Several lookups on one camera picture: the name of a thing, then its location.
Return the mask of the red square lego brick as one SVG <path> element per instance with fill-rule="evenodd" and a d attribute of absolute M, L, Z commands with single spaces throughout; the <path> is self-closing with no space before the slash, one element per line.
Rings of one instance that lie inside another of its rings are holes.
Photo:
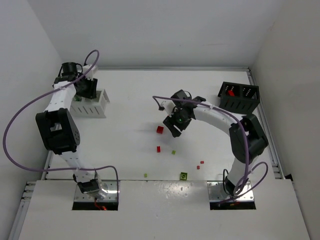
<path fill-rule="evenodd" d="M 158 126 L 157 129 L 156 129 L 156 133 L 157 134 L 163 134 L 163 131 L 164 131 L 164 127 L 163 126 Z"/>

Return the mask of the red long lego brick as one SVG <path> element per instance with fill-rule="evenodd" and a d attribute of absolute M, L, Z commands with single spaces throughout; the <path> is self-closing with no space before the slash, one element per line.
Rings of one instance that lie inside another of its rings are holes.
<path fill-rule="evenodd" d="M 228 93 L 229 96 L 232 96 L 232 97 L 235 96 L 235 94 L 234 94 L 234 92 L 232 90 L 229 90 L 227 93 Z"/>

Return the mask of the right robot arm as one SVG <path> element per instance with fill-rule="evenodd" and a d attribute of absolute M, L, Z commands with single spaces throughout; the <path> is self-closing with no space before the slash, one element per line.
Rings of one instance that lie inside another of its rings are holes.
<path fill-rule="evenodd" d="M 158 109 L 166 111 L 163 124 L 174 138 L 179 137 L 192 120 L 207 123 L 229 136 L 234 161 L 222 187 L 227 195 L 236 196 L 249 179 L 253 162 L 269 145 L 258 118 L 251 113 L 237 117 L 201 96 L 187 96 L 182 89 L 170 98 L 163 98 Z"/>

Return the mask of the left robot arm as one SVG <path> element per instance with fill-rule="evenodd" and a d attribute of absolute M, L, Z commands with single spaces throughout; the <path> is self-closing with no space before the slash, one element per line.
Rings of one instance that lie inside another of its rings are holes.
<path fill-rule="evenodd" d="M 97 96 L 98 80 L 94 78 L 97 68 L 85 64 L 78 71 L 77 67 L 75 62 L 61 65 L 54 80 L 51 100 L 44 112 L 35 116 L 35 120 L 45 148 L 60 156 L 72 168 L 73 180 L 81 193 L 98 198 L 102 182 L 96 170 L 79 156 L 80 131 L 70 113 L 75 95 L 89 100 Z"/>

